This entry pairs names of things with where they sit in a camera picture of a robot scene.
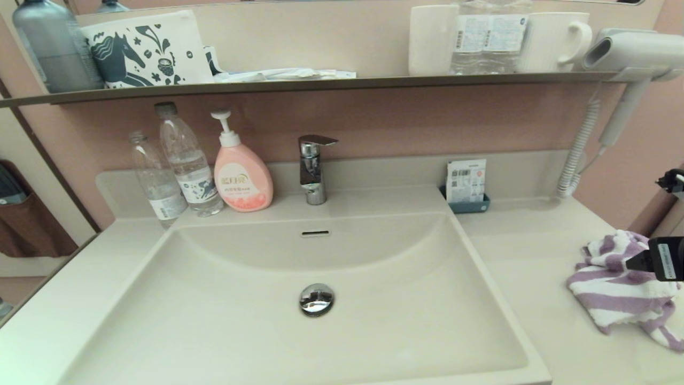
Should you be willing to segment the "purple white striped towel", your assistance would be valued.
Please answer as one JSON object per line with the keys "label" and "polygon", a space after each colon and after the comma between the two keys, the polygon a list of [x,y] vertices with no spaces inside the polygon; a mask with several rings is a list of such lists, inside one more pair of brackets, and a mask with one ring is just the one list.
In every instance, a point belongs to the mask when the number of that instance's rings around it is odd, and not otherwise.
{"label": "purple white striped towel", "polygon": [[667,326],[676,312],[682,284],[660,282],[655,273],[628,270],[626,261],[647,251],[648,238],[627,230],[591,241],[581,248],[583,261],[566,286],[603,334],[611,327],[635,324],[665,348],[684,353],[684,338]]}

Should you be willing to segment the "chrome faucet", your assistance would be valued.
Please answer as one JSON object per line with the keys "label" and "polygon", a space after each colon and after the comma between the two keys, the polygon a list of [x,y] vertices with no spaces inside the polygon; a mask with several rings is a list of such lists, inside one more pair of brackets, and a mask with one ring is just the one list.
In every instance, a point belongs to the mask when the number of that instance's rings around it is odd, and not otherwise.
{"label": "chrome faucet", "polygon": [[300,154],[299,182],[305,190],[308,205],[322,205],[327,202],[327,191],[323,180],[321,147],[339,142],[335,138],[320,135],[303,135],[298,138]]}

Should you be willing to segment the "beige sink basin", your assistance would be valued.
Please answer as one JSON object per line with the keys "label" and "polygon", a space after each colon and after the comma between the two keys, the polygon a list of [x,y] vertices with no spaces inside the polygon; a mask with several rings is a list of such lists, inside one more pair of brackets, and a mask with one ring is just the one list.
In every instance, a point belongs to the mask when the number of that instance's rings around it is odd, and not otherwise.
{"label": "beige sink basin", "polygon": [[[326,315],[300,293],[325,283]],[[181,227],[56,385],[549,385],[447,213]]]}

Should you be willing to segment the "blue plastic tray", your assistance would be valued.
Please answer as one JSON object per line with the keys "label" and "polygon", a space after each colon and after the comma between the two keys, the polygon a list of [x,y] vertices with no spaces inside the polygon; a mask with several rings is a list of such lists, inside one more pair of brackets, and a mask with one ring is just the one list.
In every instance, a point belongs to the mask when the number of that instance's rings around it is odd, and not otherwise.
{"label": "blue plastic tray", "polygon": [[454,214],[481,213],[486,212],[489,209],[491,200],[485,193],[484,185],[476,184],[473,188],[482,193],[482,200],[476,202],[447,202]]}

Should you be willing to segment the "white hair dryer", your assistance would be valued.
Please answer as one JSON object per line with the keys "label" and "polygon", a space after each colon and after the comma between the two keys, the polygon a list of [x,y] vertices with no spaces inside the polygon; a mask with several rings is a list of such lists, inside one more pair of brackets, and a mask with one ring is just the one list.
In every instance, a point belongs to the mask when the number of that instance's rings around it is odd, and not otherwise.
{"label": "white hair dryer", "polygon": [[614,72],[611,81],[626,84],[599,139],[603,148],[612,147],[648,86],[684,75],[684,36],[652,30],[606,30],[581,64],[590,71]]}

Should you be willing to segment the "chrome drain stopper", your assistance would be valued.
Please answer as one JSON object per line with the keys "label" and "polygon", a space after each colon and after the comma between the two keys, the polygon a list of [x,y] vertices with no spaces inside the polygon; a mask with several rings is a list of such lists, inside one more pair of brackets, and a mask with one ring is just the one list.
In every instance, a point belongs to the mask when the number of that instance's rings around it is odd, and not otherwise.
{"label": "chrome drain stopper", "polygon": [[335,304],[335,293],[325,283],[313,283],[301,291],[299,307],[310,318],[326,315]]}

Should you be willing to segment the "flat white plastic packets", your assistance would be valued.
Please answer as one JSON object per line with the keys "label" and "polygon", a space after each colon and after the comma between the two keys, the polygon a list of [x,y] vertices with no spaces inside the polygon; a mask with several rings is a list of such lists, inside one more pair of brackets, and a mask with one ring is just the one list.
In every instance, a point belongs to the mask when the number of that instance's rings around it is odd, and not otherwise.
{"label": "flat white plastic packets", "polygon": [[215,83],[254,83],[268,81],[354,80],[356,72],[337,69],[278,68],[252,72],[219,73]]}

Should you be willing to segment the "pink soap pump bottle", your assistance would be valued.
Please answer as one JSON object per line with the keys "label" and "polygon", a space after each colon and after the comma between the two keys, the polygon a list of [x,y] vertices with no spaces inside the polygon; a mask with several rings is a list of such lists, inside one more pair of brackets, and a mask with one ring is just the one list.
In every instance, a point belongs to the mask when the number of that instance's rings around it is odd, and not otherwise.
{"label": "pink soap pump bottle", "polygon": [[256,212],[269,207],[274,195],[272,178],[259,156],[242,143],[237,132],[229,127],[229,110],[212,112],[220,122],[220,150],[213,178],[220,197],[237,212]]}

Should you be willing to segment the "tall clear water bottle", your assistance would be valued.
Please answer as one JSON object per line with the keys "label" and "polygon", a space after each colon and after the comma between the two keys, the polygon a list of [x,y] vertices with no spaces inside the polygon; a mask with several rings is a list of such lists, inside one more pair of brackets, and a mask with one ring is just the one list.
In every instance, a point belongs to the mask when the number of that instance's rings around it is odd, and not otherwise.
{"label": "tall clear water bottle", "polygon": [[189,207],[201,218],[219,213],[224,202],[195,132],[181,119],[175,103],[156,103],[154,111],[160,119],[162,151]]}

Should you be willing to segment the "small clear water bottle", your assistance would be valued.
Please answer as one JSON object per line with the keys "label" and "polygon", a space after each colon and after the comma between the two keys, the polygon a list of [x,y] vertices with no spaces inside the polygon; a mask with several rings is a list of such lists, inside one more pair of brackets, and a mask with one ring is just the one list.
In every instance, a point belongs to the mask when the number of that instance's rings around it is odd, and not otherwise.
{"label": "small clear water bottle", "polygon": [[134,170],[147,202],[164,229],[169,229],[188,209],[188,203],[163,154],[147,135],[137,130],[129,134]]}

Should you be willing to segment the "horse print white pouch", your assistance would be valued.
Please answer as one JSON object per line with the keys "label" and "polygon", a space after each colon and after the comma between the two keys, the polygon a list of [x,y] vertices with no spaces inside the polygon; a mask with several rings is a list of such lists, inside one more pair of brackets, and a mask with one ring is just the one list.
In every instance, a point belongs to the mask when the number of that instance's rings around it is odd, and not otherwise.
{"label": "horse print white pouch", "polygon": [[191,11],[113,20],[82,31],[106,88],[214,81]]}

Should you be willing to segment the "large grey plastic bottle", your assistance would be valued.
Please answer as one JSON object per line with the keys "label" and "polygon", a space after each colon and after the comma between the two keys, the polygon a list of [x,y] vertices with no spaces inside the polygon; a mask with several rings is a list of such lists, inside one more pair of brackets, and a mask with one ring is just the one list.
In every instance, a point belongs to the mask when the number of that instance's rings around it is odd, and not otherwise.
{"label": "large grey plastic bottle", "polygon": [[86,37],[70,10],[51,0],[24,0],[12,21],[49,93],[104,88]]}

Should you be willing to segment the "brown wall shelf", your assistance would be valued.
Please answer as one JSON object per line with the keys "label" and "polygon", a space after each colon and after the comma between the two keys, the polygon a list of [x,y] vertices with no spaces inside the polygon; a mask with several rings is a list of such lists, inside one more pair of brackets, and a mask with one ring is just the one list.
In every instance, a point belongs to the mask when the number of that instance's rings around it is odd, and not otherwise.
{"label": "brown wall shelf", "polygon": [[107,102],[124,98],[183,97],[193,95],[282,93],[330,90],[479,86],[491,84],[586,83],[609,81],[614,72],[515,73],[472,76],[391,76],[349,80],[257,81],[247,83],[179,84],[4,98],[0,108],[64,103]]}

